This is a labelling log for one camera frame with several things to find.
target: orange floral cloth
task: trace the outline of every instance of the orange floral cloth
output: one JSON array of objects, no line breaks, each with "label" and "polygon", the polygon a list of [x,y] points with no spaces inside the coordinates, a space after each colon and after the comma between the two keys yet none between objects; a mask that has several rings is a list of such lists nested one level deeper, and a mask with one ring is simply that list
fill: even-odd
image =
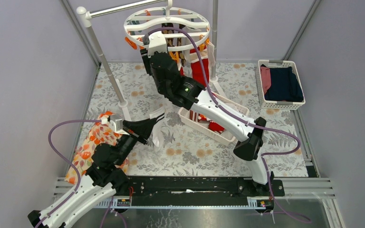
[{"label": "orange floral cloth", "polygon": [[[98,119],[103,116],[108,117],[112,114],[112,112],[107,111],[104,114],[100,114]],[[121,138],[121,135],[113,132],[113,130],[111,130],[108,125],[95,123],[92,129],[89,131],[86,139],[83,141],[82,146],[79,147],[77,151],[75,151],[75,156],[72,163],[76,166],[80,175],[85,174],[86,170],[92,165],[92,155],[94,154],[94,150],[97,145],[100,143],[107,143],[115,146],[117,144],[116,140],[119,138]],[[122,165],[116,165],[116,167],[121,168],[122,171],[126,173],[128,171],[128,164],[129,161],[128,158],[126,158]],[[68,173],[65,176],[65,180],[71,184],[77,183],[77,174],[72,167],[69,168]]]}]

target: red sock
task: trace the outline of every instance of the red sock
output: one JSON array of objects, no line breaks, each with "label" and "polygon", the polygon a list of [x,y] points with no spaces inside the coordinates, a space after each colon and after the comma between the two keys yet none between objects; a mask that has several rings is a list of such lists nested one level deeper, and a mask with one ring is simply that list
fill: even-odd
[{"label": "red sock", "polygon": [[[208,68],[209,60],[206,57],[202,59],[202,62],[205,68],[206,80],[209,82],[209,68]],[[201,64],[199,63],[199,60],[198,62],[191,63],[191,69],[192,69],[192,78],[195,79],[197,82],[201,83],[203,86],[206,86],[205,81],[203,79]]]}]

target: pink clothing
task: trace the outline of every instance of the pink clothing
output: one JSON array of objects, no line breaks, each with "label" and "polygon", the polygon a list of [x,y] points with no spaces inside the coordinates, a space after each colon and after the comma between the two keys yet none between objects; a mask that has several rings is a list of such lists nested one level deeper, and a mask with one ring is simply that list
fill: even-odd
[{"label": "pink clothing", "polygon": [[268,67],[261,66],[261,81],[262,81],[262,90],[264,91],[265,95],[271,86],[270,69]]}]

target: floral floor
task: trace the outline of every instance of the floral floor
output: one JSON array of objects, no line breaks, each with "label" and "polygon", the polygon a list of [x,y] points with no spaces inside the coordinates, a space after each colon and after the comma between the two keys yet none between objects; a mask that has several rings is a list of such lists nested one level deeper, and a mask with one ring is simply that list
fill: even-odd
[{"label": "floral floor", "polygon": [[[164,107],[165,121],[161,128],[164,143],[159,148],[152,143],[137,144],[129,154],[128,175],[158,176],[251,176],[245,162],[233,154],[235,143],[229,146],[183,124],[178,116],[179,108],[157,93],[153,79],[146,74],[142,63],[111,63],[110,67],[119,79],[127,98],[133,121],[149,117],[149,113]],[[290,111],[261,109],[255,78],[256,64],[218,63],[216,75],[228,99],[250,109],[250,117],[262,116],[267,127],[296,134]],[[189,68],[184,68],[190,75]],[[100,113],[111,111],[120,114],[118,99],[103,68],[97,77],[86,117],[96,119]],[[91,124],[84,124],[79,145],[87,136]],[[296,147],[296,142],[277,133],[264,133],[264,145],[260,152],[286,152]],[[301,150],[281,156],[267,156],[269,169],[277,177],[307,177]]]}]

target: drying rack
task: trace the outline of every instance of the drying rack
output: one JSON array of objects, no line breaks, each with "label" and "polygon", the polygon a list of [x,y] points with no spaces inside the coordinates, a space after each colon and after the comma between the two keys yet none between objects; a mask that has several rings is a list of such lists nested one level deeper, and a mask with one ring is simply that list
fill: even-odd
[{"label": "drying rack", "polygon": [[[107,77],[110,80],[111,85],[115,90],[115,93],[119,100],[118,106],[122,109],[124,118],[128,121],[131,121],[131,116],[128,111],[128,100],[125,98],[125,96],[122,92],[122,87],[121,87],[119,80],[114,78],[114,74],[111,71],[110,66],[108,65],[108,61],[103,53],[103,50],[101,49],[100,43],[98,42],[97,36],[92,28],[91,20],[96,17],[120,12],[123,10],[133,9],[133,8],[140,7],[140,6],[146,6],[146,5],[150,5],[150,4],[154,4],[154,3],[158,3],[158,2],[164,2],[164,1],[167,2],[167,6],[165,6],[165,7],[149,8],[149,9],[138,11],[138,12],[134,13],[133,15],[129,16],[125,20],[125,23],[124,23],[126,37],[130,41],[137,44],[138,46],[145,47],[145,45],[141,41],[142,35],[131,35],[131,32],[148,29],[154,25],[158,25],[158,24],[162,24],[162,23],[183,24],[183,25],[186,25],[186,26],[188,26],[190,28],[194,28],[194,29],[203,28],[206,30],[202,31],[202,32],[199,32],[199,31],[193,32],[190,35],[193,37],[196,37],[196,38],[199,37],[199,40],[196,42],[196,45],[198,46],[198,45],[204,43],[209,38],[210,31],[211,31],[212,32],[211,40],[215,46],[214,56],[216,57],[218,0],[213,0],[212,26],[209,25],[209,22],[206,20],[205,17],[203,17],[202,15],[200,15],[194,11],[191,11],[188,9],[173,8],[172,7],[173,0],[144,0],[144,1],[139,1],[139,2],[135,2],[135,3],[131,3],[131,4],[126,4],[126,5],[122,5],[122,6],[111,7],[111,8],[96,10],[96,11],[87,11],[86,8],[84,8],[84,7],[78,7],[76,10],[83,26],[86,28],[86,30],[90,36],[91,42],[93,43],[96,53],[97,53],[101,63],[103,64],[104,70],[107,73]],[[164,11],[163,16],[156,16],[156,15],[151,16],[149,14],[149,12],[159,11],[159,10]],[[173,12],[173,11],[178,12],[178,14],[171,15],[170,12]],[[193,19],[200,19],[201,22],[194,22]],[[136,20],[147,20],[147,22],[145,22],[143,24],[131,24],[130,23],[131,21],[136,21]],[[167,34],[166,38],[181,38],[181,37],[182,37],[182,34],[176,33],[176,34]],[[183,51],[183,50],[189,50],[192,48],[193,48],[192,44],[188,44],[188,45],[184,45],[184,46],[170,47],[169,51]],[[218,83],[218,77],[216,76],[216,65],[212,66],[212,68],[211,68],[211,75],[210,75],[209,81],[216,88],[218,94],[220,94],[222,96],[226,96],[224,91],[222,90],[221,86]]]}]

